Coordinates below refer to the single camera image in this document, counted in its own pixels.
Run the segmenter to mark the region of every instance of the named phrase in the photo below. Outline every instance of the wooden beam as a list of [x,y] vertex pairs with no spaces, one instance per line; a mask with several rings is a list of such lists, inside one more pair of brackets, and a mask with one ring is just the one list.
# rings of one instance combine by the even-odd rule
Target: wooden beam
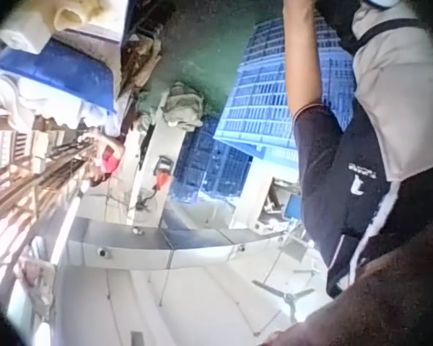
[[[34,125],[32,126],[34,131],[65,131],[68,130],[66,126],[59,126],[53,119],[45,119],[42,116],[35,117]],[[8,117],[0,116],[0,131],[15,131],[10,125],[8,125]]]

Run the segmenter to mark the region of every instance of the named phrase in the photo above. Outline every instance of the person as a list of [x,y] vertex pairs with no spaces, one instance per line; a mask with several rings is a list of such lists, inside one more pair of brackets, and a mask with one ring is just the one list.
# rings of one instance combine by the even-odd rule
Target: person
[[121,124],[121,134],[118,137],[110,137],[102,134],[97,128],[82,135],[83,138],[93,138],[97,142],[97,157],[89,170],[90,186],[96,187],[108,180],[112,173],[119,167],[125,153],[125,142],[128,132],[136,127],[138,116],[135,102],[133,101]]
[[265,345],[433,345],[433,41],[404,1],[372,2],[322,13],[354,59],[342,131],[321,103],[315,2],[284,0],[302,222],[333,301]]

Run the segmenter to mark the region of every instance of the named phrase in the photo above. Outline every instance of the stacked crates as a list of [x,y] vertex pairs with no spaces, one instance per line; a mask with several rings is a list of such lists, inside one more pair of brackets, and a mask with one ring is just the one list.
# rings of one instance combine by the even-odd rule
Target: stacked crates
[[252,156],[215,141],[217,125],[218,119],[207,116],[202,127],[186,134],[170,187],[174,200],[194,203],[199,191],[213,198],[242,192]]
[[[351,56],[322,17],[315,18],[323,102],[342,128],[352,116],[355,83]],[[298,155],[287,107],[284,28],[280,19],[255,27],[237,70],[214,138],[253,156],[296,168]]]

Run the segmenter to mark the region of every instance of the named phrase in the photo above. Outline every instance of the floor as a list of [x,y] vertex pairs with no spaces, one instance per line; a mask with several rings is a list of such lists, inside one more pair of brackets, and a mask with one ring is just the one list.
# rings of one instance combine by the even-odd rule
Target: floor
[[281,0],[175,0],[162,36],[163,57],[149,82],[147,106],[181,80],[221,112],[256,23],[280,17]]

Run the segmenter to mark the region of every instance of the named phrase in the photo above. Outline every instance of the ceiling fan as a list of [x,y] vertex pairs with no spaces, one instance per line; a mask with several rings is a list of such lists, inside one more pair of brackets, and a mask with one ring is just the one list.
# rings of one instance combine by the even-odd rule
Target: ceiling fan
[[285,293],[275,288],[272,288],[271,286],[261,283],[258,280],[252,280],[252,283],[255,286],[258,286],[259,288],[262,288],[268,291],[269,293],[275,295],[276,297],[284,299],[284,302],[290,307],[290,323],[292,324],[297,323],[297,318],[295,317],[295,312],[297,311],[295,308],[296,302],[298,302],[298,300],[310,295],[315,291],[314,288],[308,288],[307,290],[301,290],[300,292],[292,294],[292,293]]
[[312,263],[311,269],[297,269],[292,271],[294,274],[310,274],[310,278],[305,284],[305,287],[308,287],[308,285],[311,283],[312,279],[320,274],[320,271],[318,268],[316,268],[315,263]]

